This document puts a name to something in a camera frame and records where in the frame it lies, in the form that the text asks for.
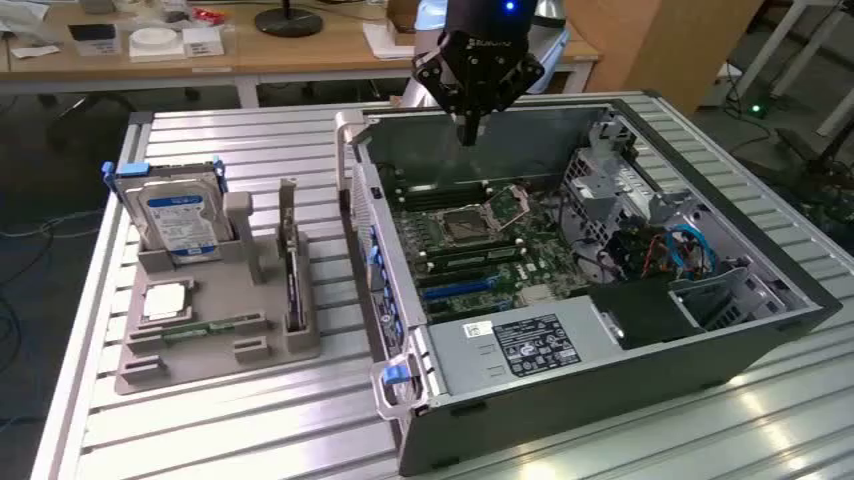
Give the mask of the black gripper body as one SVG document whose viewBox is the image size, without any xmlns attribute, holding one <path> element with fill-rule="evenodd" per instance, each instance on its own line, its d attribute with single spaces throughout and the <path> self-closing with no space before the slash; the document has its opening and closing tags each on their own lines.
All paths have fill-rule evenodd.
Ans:
<svg viewBox="0 0 854 480">
<path fill-rule="evenodd" d="M 440 36 L 441 57 L 468 98 L 473 57 L 529 53 L 533 1 L 451 1 Z"/>
</svg>

